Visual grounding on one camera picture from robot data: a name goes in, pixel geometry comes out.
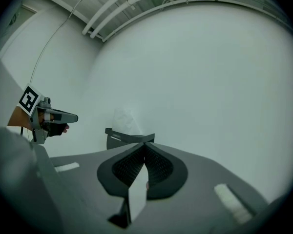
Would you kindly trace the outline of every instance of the human hand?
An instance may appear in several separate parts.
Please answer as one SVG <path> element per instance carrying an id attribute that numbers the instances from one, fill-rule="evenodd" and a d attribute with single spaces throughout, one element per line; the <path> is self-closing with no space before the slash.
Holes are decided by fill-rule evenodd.
<path id="1" fill-rule="evenodd" d="M 38 112 L 38 118 L 39 118 L 39 123 L 40 125 L 44 122 L 44 112 Z M 32 131 L 33 128 L 30 124 L 30 120 L 28 117 L 28 114 L 25 113 L 22 108 L 16 107 L 10 117 L 8 126 L 12 127 L 24 127 L 27 128 L 28 130 Z M 66 125 L 65 129 L 63 130 L 63 133 L 66 133 L 67 130 L 69 129 L 69 126 Z"/>
<path id="2" fill-rule="evenodd" d="M 38 119 L 39 119 L 39 124 L 41 125 L 44 122 L 44 112 L 38 112 Z M 54 115 L 53 114 L 50 114 L 50 120 L 51 121 L 54 120 Z M 32 126 L 30 124 L 29 118 L 28 118 L 28 123 L 29 123 L 29 125 L 28 125 L 29 128 L 27 127 L 27 129 L 32 131 L 33 128 L 32 128 Z M 69 125 L 66 125 L 64 130 L 63 130 L 63 133 L 67 133 L 68 129 L 69 129 Z"/>

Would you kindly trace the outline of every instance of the black mesh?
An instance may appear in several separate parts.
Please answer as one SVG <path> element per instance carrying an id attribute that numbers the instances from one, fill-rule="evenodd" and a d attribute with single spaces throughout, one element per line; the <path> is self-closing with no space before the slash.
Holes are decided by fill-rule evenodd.
<path id="1" fill-rule="evenodd" d="M 143 167 L 143 163 L 143 148 L 140 148 L 116 162 L 112 171 L 121 182 L 130 187 Z"/>
<path id="2" fill-rule="evenodd" d="M 149 187 L 168 178 L 173 171 L 172 163 L 156 151 L 145 146 L 145 160 Z"/>

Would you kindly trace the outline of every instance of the gray surface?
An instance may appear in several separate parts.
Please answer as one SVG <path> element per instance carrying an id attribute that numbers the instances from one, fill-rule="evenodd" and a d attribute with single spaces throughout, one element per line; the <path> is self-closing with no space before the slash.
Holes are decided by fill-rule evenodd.
<path id="1" fill-rule="evenodd" d="M 147 201 L 129 231 L 216 234 L 235 230 L 239 225 L 213 190 L 220 183 L 228 184 L 254 213 L 267 206 L 254 188 L 215 161 L 167 146 L 155 146 L 181 159 L 187 166 L 188 179 L 171 198 Z"/>
<path id="2" fill-rule="evenodd" d="M 50 159 L 40 145 L 0 130 L 0 191 L 25 220 L 55 233 L 200 233 L 255 230 L 278 207 L 267 208 L 254 188 L 218 163 L 204 157 L 155 144 L 181 159 L 188 168 L 184 186 L 172 197 L 147 201 L 127 229 L 107 221 L 118 212 L 121 198 L 109 196 L 97 181 L 97 167 L 106 159 L 134 146 L 78 156 Z M 78 162 L 80 168 L 57 173 L 54 165 Z M 213 188 L 226 183 L 254 214 L 239 227 Z"/>
<path id="3" fill-rule="evenodd" d="M 4 14 L 0 18 L 0 39 L 4 35 L 4 32 L 9 27 L 9 23 L 14 14 L 19 10 L 23 0 L 13 0 L 10 5 L 5 9 Z"/>
<path id="4" fill-rule="evenodd" d="M 0 127 L 5 127 L 23 94 L 0 60 Z"/>
<path id="5" fill-rule="evenodd" d="M 78 191 L 72 190 L 72 184 L 67 184 L 58 175 L 42 146 L 35 146 L 35 153 L 43 182 L 60 213 L 64 233 L 121 233 L 123 231 L 108 222 L 105 216 L 100 214 L 100 209 L 89 206 L 89 202 L 84 201 Z"/>
<path id="6" fill-rule="evenodd" d="M 53 123 L 57 123 L 57 124 L 61 124 L 61 123 L 73 123 L 73 122 L 77 122 L 78 121 L 78 116 L 68 113 L 68 112 L 61 112 L 58 110 L 54 110 L 52 108 L 50 109 L 46 109 L 47 113 L 51 113 L 51 114 L 61 114 L 61 120 L 53 120 Z"/>
<path id="7" fill-rule="evenodd" d="M 96 209 L 104 219 L 108 219 L 120 211 L 124 199 L 106 193 L 98 180 L 97 169 L 105 160 L 135 145 L 136 143 L 129 144 L 98 153 L 53 157 L 51 161 L 54 166 L 79 163 L 79 168 L 58 173 L 59 177 L 88 207 Z"/>
<path id="8" fill-rule="evenodd" d="M 9 40 L 9 38 L 13 35 L 13 33 L 29 18 L 31 18 L 35 13 L 31 12 L 25 8 L 19 9 L 19 16 L 17 17 L 15 23 L 12 25 L 8 25 L 6 31 L 3 33 L 3 36 L 0 38 L 0 50 L 5 45 L 5 43 Z"/>

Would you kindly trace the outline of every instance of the white wall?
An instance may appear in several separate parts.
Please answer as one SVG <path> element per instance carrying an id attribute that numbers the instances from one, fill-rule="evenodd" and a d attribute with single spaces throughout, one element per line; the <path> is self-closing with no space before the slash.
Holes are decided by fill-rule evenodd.
<path id="1" fill-rule="evenodd" d="M 9 25 L 5 32 L 3 33 L 3 36 L 0 39 L 0 49 L 5 45 L 5 43 L 9 40 L 9 38 L 13 35 L 13 33 L 24 23 L 26 22 L 30 17 L 32 17 L 35 13 L 32 11 L 29 11 L 25 8 L 19 8 L 17 11 L 18 17 L 15 23 L 12 25 Z"/>
<path id="2" fill-rule="evenodd" d="M 0 61 L 0 127 L 8 124 L 21 95 L 22 89 Z"/>
<path id="3" fill-rule="evenodd" d="M 0 53 L 3 64 L 22 89 L 30 82 L 44 46 L 69 15 L 68 11 L 51 5 L 49 1 L 46 4 L 43 0 L 29 1 L 31 3 L 28 4 L 39 11 L 12 35 Z M 57 31 L 45 49 L 32 80 L 38 91 L 51 98 L 53 108 L 76 114 L 84 80 L 102 46 L 101 41 L 81 34 L 84 26 L 84 22 L 72 16 Z M 20 132 L 20 128 L 9 129 Z M 27 131 L 24 131 L 24 136 L 28 137 Z M 74 150 L 70 150 L 70 141 L 73 139 L 68 132 L 61 137 L 48 138 L 45 147 L 51 156 L 56 156 L 58 149 L 68 149 L 71 153 Z"/>
<path id="4" fill-rule="evenodd" d="M 109 41 L 72 128 L 76 153 L 105 149 L 120 106 L 156 143 L 218 161 L 268 201 L 292 181 L 293 36 L 255 11 L 175 8 Z"/>

